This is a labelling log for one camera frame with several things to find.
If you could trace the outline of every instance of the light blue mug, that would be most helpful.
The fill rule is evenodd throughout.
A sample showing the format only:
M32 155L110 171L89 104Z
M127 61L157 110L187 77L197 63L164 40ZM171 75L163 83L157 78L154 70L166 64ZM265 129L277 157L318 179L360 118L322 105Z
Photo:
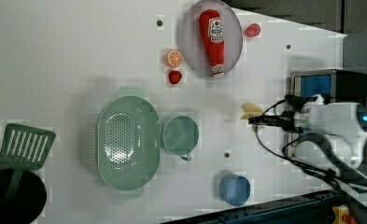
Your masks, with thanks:
M198 139L198 125L187 116L175 117L163 127L162 141L165 149L184 161L191 161L190 153L197 146Z

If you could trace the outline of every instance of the cable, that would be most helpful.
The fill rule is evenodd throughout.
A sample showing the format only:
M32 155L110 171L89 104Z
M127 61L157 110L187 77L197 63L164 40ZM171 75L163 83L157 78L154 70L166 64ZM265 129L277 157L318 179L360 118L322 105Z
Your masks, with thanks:
M305 174L307 175L311 175L315 178L318 178L320 180L323 180L324 182L326 182L327 184L329 184L331 187L333 187L334 189L336 189L339 192L344 192L341 187L340 184L338 183L337 180L346 183L346 184L353 184L353 181L347 181L344 180L342 177L336 175L336 173L333 170L323 170L320 168L317 168L316 166L310 165L308 163L305 162L301 162L301 161L296 161L296 160L292 160L290 158L288 158L287 156L281 156L278 155L276 153L274 153L270 148L268 148L260 139L259 137L259 133L258 133L258 129L259 129L259 124L260 122L263 120L264 115L270 111L271 109L274 109L274 113L275 113L275 108L278 105L284 104L286 101L285 100L281 100L278 101L276 104L272 105L271 107L269 107L268 109L266 109L260 116L260 118L257 120L257 123L255 124L255 133L256 133L256 138L259 141L260 145L266 149L268 152L270 152L271 154L277 156L278 158L285 160L285 161L289 161L291 162L293 165L299 167ZM287 143L286 145L284 145L282 147L282 152L285 154L285 151L287 149L288 146L290 146L291 144L299 141L301 139L301 136L299 136L297 139L290 141L289 143Z
M278 158L282 159L282 160L285 160L285 161L290 161L293 165L301 168L306 174L311 174L312 176L314 177L317 177L321 180L324 180L326 183L330 184L331 186L335 186L337 189L340 189L339 188L339 184L338 182L336 182L334 179L338 179L341 181L341 178L337 175L332 175L330 171L325 171L323 169L319 169L313 165L310 165L310 164L307 164L307 163L304 163L304 162L301 162L301 161L296 161L296 160L292 160L288 157L285 157L285 156L281 156L281 155L278 155L276 153L274 153L270 148L268 148L263 142L262 140L260 139L259 137L259 132L258 132L258 129L259 129L259 124L260 122L263 120L264 118L264 115L270 111L271 109L273 108L276 108L278 105L281 105L283 103L285 103L286 101L285 100L281 100L281 101L278 101L276 104L272 105L271 107L269 107L268 109L266 109L260 116L260 118L257 120L257 123L255 125L255 133L256 133L256 138L257 140L259 141L259 144L264 148L266 149L268 152L270 152L271 154L277 156ZM286 144L282 150L286 147L288 147L289 145L293 144L294 142L297 142L298 140L300 140L300 137L298 137L296 140ZM320 172L321 174L324 175L324 177L320 176L319 174L316 174L315 172Z

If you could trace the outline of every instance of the green object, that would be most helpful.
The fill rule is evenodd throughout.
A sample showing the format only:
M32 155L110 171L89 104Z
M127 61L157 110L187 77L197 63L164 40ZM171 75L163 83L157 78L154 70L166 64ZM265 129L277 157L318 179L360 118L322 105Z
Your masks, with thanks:
M135 88L120 88L118 99L98 119L98 169L123 200L140 197L160 163L157 111Z
M6 126L0 163L14 169L6 199L15 196L23 171L43 167L54 139L51 131L13 123Z
M198 138L198 125L187 116L171 119L163 130L165 148L185 161L191 160L190 153L197 146Z

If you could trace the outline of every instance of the black pot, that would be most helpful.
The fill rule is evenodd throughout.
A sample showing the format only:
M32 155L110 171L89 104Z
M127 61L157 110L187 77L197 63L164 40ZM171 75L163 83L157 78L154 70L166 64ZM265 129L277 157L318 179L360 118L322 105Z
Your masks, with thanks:
M39 176L25 171L15 197L5 200L13 172L12 169L0 171L0 224L28 224L43 211L47 200L47 190Z

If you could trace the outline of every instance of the orange slice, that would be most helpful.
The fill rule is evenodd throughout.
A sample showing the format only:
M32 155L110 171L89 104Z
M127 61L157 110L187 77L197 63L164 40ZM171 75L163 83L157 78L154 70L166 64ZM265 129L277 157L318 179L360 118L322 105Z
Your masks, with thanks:
M165 63L170 67L179 67L182 63L182 55L179 51L171 49L165 55Z

